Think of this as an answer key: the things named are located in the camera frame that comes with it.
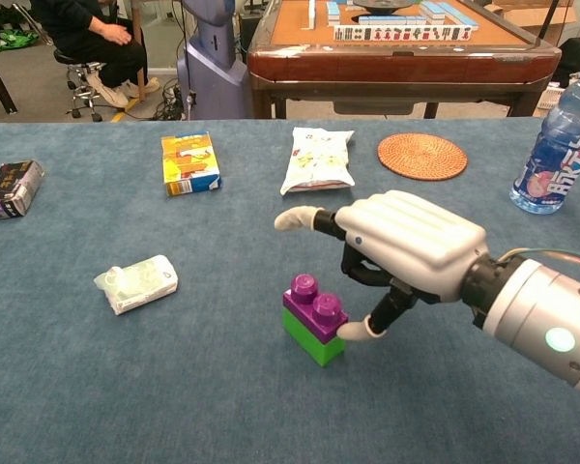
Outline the blue felt table cloth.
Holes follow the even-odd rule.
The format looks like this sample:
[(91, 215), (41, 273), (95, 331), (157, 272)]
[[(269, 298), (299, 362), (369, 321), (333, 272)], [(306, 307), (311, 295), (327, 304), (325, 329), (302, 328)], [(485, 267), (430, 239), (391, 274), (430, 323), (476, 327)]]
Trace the blue felt table cloth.
[[(0, 464), (580, 464), (580, 392), (463, 304), (418, 304), (326, 367), (281, 325), (298, 273), (354, 320), (383, 296), (342, 274), (341, 242), (275, 231), (295, 205), (401, 189), (482, 226), (494, 254), (580, 252), (580, 178), (551, 216), (508, 197), (539, 125), (327, 121), (355, 132), (354, 187), (281, 196), (291, 121), (0, 124), (0, 165), (45, 170), (28, 214), (0, 220)], [(221, 188), (168, 197), (160, 140), (200, 131)], [(466, 169), (391, 172), (378, 144), (405, 132), (451, 141)], [(158, 254), (177, 290), (115, 315), (94, 278)]]

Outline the light blue robot pedestal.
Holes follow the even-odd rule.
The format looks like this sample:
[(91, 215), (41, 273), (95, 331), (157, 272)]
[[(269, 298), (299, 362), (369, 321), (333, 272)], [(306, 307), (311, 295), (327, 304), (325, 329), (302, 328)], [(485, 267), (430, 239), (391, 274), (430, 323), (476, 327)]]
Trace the light blue robot pedestal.
[(183, 104), (190, 120), (250, 119), (247, 66), (237, 58), (236, 0), (181, 0), (196, 29), (177, 62)]

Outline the purple building block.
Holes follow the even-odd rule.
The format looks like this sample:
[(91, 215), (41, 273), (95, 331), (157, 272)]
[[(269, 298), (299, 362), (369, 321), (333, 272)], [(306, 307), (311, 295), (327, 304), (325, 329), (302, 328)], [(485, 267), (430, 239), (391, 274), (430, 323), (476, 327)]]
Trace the purple building block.
[(314, 275), (296, 275), (282, 295), (282, 304), (321, 343), (336, 337), (338, 328), (348, 322), (341, 299), (334, 293), (322, 292)]

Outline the brown mahjong table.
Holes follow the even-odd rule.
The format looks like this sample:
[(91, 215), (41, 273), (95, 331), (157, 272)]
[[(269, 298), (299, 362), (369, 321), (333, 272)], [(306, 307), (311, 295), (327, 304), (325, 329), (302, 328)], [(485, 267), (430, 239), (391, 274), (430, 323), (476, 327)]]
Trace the brown mahjong table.
[(469, 40), (338, 41), (326, 0), (316, 0), (312, 30), (308, 0), (271, 0), (246, 55), (255, 116), (288, 100), (355, 103), (365, 114), (424, 102), (428, 118), (441, 102), (494, 102), (532, 115), (561, 51), (472, 0), (441, 1), (478, 24)]

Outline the white snack bag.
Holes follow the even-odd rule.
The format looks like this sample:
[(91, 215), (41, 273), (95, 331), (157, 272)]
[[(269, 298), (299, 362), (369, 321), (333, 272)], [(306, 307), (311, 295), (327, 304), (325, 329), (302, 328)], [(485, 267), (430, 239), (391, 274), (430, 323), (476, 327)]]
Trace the white snack bag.
[(294, 127), (293, 147), (280, 194), (353, 187), (355, 181), (348, 170), (348, 142), (354, 133)]

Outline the blue capped drink bottle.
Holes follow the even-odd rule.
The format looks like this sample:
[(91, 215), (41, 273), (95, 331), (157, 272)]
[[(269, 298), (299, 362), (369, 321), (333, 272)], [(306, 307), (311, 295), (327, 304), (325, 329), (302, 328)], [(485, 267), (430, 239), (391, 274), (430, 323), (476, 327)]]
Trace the blue capped drink bottle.
[(537, 215), (559, 210), (580, 176), (580, 79), (570, 84), (544, 118), (509, 197)]

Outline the blue backed mahjong tile wall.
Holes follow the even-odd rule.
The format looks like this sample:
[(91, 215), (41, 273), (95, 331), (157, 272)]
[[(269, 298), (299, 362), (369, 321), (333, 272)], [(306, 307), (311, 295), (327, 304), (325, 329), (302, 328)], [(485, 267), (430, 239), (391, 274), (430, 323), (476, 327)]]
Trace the blue backed mahjong tile wall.
[(358, 23), (361, 25), (424, 25), (427, 19), (420, 15), (360, 15)]
[(479, 28), (474, 20), (446, 2), (423, 0), (420, 3), (420, 13), (433, 24), (443, 24), (446, 19), (449, 19), (454, 24)]

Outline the round woven rattan coaster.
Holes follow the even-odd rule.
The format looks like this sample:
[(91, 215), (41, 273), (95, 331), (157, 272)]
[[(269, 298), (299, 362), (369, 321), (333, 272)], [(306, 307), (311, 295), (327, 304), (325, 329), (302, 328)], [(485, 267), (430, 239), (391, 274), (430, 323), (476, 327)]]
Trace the round woven rattan coaster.
[(399, 133), (377, 147), (378, 160), (391, 172), (420, 181), (444, 181), (468, 165), (464, 151), (451, 141), (425, 133)]

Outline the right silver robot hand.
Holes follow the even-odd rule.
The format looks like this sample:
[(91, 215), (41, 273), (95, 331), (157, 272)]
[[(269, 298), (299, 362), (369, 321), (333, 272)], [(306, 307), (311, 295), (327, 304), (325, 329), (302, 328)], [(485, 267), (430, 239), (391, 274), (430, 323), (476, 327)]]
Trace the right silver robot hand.
[(344, 244), (341, 271), (355, 281), (389, 292), (361, 322), (337, 329), (343, 340), (383, 336), (416, 301), (457, 302), (462, 283), (486, 255), (485, 230), (419, 196), (401, 190), (373, 194), (333, 212), (293, 207), (275, 218), (280, 231), (307, 228)]

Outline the chrome wheeled stool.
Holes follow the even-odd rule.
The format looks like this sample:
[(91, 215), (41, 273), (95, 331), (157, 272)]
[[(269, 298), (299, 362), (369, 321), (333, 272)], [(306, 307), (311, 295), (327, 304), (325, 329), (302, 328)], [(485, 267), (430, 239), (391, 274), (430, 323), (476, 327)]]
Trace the chrome wheeled stool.
[(93, 122), (101, 122), (102, 116), (95, 108), (95, 101), (101, 97), (101, 94), (90, 85), (88, 78), (92, 73), (98, 72), (102, 68), (102, 63), (79, 62), (65, 55), (58, 48), (54, 49), (53, 56), (56, 62), (67, 66), (67, 86), (72, 91), (72, 108), (67, 113), (77, 119), (81, 117), (80, 110), (88, 108), (91, 111)]

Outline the green toy brick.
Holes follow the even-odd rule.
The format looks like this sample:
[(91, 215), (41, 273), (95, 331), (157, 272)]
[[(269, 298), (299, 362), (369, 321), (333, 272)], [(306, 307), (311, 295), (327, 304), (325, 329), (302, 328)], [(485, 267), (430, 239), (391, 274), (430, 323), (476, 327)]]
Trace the green toy brick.
[(288, 309), (282, 310), (282, 326), (321, 367), (328, 365), (345, 350), (344, 340), (336, 336), (327, 343), (321, 342)]

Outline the white green tissue packet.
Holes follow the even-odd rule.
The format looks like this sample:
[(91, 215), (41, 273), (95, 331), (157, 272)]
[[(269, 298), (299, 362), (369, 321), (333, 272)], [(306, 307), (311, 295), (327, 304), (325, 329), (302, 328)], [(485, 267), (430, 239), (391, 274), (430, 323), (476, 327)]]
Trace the white green tissue packet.
[(97, 275), (94, 283), (114, 314), (121, 315), (174, 293), (178, 276), (169, 259), (158, 254), (127, 267), (113, 266)]

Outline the seated person in black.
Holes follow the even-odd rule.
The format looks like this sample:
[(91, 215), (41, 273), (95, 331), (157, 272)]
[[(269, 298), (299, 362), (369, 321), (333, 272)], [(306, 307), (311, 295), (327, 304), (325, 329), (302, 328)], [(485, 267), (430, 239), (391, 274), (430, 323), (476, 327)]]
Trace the seated person in black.
[(133, 37), (132, 22), (103, 13), (102, 4), (113, 1), (30, 0), (30, 3), (60, 52), (80, 62), (103, 64), (88, 82), (110, 105), (124, 108), (130, 98), (139, 95), (139, 72), (143, 72), (145, 93), (156, 92), (160, 83), (148, 76), (145, 44)]

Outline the black snack carton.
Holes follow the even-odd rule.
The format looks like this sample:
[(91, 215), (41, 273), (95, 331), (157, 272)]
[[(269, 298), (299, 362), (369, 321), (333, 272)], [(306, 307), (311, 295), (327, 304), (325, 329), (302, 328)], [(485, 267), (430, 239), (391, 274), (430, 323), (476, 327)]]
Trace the black snack carton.
[(33, 159), (0, 165), (0, 219), (21, 218), (28, 213), (44, 174)]

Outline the yellow snack box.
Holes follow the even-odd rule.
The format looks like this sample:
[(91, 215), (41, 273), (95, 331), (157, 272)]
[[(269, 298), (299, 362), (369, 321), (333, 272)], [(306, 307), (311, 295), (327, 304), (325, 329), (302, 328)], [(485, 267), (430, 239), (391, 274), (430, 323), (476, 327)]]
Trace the yellow snack box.
[(168, 197), (221, 188), (218, 160), (208, 131), (165, 136), (160, 144)]

